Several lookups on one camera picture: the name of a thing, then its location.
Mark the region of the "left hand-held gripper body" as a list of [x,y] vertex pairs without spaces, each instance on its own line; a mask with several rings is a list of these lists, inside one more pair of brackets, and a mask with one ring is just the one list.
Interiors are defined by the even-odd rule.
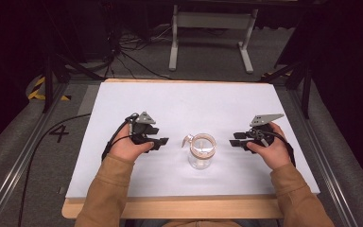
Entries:
[[155,124],[156,121],[147,112],[142,112],[140,114],[133,113],[130,116],[131,141],[137,145],[146,143],[146,139],[148,138],[148,136],[155,134],[144,134],[144,131],[147,126],[154,127]]

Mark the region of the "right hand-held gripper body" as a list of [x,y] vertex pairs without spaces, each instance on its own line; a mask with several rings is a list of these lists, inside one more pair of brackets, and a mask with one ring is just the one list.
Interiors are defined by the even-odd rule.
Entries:
[[250,122],[251,128],[248,131],[248,137],[253,143],[263,147],[269,147],[273,143],[275,137],[279,138],[281,141],[285,141],[284,137],[275,132],[270,126],[272,121],[283,116],[283,113],[256,115]]

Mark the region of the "clear glass jar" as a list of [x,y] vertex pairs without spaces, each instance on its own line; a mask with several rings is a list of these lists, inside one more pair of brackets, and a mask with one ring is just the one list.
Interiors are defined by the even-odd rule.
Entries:
[[208,133],[188,134],[181,146],[189,144],[188,162],[192,168],[203,170],[210,166],[216,154],[216,140]]

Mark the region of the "person's left hand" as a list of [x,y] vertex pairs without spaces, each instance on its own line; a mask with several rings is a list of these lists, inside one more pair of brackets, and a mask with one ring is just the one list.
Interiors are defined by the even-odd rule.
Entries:
[[154,146],[153,142],[135,145],[129,138],[129,135],[130,126],[126,125],[114,138],[114,144],[111,146],[109,151],[111,156],[116,156],[123,160],[135,162],[142,153],[149,151]]

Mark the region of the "person's right hand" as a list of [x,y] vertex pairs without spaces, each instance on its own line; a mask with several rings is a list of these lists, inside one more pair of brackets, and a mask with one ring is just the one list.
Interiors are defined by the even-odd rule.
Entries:
[[273,143],[269,147],[262,147],[253,142],[248,142],[247,147],[259,154],[270,169],[275,170],[276,168],[290,164],[291,160],[284,142],[284,132],[277,124],[273,122],[270,122],[269,124],[273,131],[279,134],[282,139],[275,137]]

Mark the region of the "white table sheet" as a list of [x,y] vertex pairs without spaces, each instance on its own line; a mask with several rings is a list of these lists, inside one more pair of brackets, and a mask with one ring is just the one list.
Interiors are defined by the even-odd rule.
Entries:
[[[230,142],[259,114],[278,114],[277,124],[294,149],[296,165],[313,193],[318,184],[305,160],[281,101],[270,84],[222,82],[104,82],[80,148],[67,198],[86,196],[101,154],[124,119],[147,112],[166,145],[141,155],[131,175],[131,197],[271,195],[262,158]],[[185,136],[208,133],[216,154],[203,170],[190,166]]]

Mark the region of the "black tripod stand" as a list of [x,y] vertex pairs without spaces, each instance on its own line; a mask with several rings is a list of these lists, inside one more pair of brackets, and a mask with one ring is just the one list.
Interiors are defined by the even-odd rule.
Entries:
[[47,113],[54,103],[54,91],[53,91],[53,77],[59,81],[59,83],[68,83],[70,75],[66,69],[66,65],[70,65],[76,71],[94,80],[104,80],[96,73],[90,71],[86,67],[72,61],[62,54],[56,52],[53,41],[43,41],[41,43],[41,50],[44,53],[44,81],[45,81],[45,101],[43,112]]
[[299,85],[302,84],[301,110],[303,116],[308,119],[312,75],[308,61],[295,61],[273,73],[265,73],[259,79],[259,82],[269,83],[287,73],[290,74],[288,79],[285,81],[285,88],[287,90],[296,90]]

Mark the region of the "wooden table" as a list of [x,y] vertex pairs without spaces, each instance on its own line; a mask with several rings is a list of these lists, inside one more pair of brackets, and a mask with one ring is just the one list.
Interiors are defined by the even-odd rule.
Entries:
[[[203,82],[109,79],[105,82]],[[63,204],[66,218],[75,218],[84,204],[81,199],[69,199]],[[279,218],[277,201],[271,195],[240,196],[174,196],[136,197],[129,194],[124,218]]]

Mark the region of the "yellow black hazard tape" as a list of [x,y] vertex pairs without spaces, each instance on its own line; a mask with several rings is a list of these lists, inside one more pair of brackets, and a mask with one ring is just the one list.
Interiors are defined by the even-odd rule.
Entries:
[[28,99],[46,100],[46,96],[40,93],[40,90],[43,87],[44,83],[45,83],[45,77],[40,76],[36,80],[33,88],[31,89],[30,93],[28,94],[27,98]]

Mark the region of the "aluminium floor rail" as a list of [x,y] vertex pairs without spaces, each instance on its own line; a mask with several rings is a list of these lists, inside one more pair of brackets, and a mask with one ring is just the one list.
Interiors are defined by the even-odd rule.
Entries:
[[304,117],[299,93],[278,93],[320,188],[319,198],[337,227],[363,227],[363,169],[316,91]]
[[40,114],[34,129],[26,140],[25,145],[23,146],[9,173],[5,177],[5,180],[0,187],[0,214],[2,213],[13,190],[20,181],[27,165],[29,164],[33,150],[36,148],[38,140],[43,136],[43,128],[46,126],[54,108],[60,102],[61,96],[66,91],[67,86],[67,83],[60,83],[54,90],[50,106],[45,113]]

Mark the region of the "white metal table frame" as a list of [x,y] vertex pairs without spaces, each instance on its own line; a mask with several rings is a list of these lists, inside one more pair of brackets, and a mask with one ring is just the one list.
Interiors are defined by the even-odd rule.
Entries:
[[180,11],[178,5],[173,6],[172,15],[172,45],[168,68],[170,71],[177,69],[179,50],[178,29],[185,28],[220,28],[245,30],[245,38],[237,44],[240,55],[248,74],[253,73],[253,66],[248,52],[254,24],[257,19],[258,10],[253,9],[250,13],[216,13],[216,12],[188,12]]

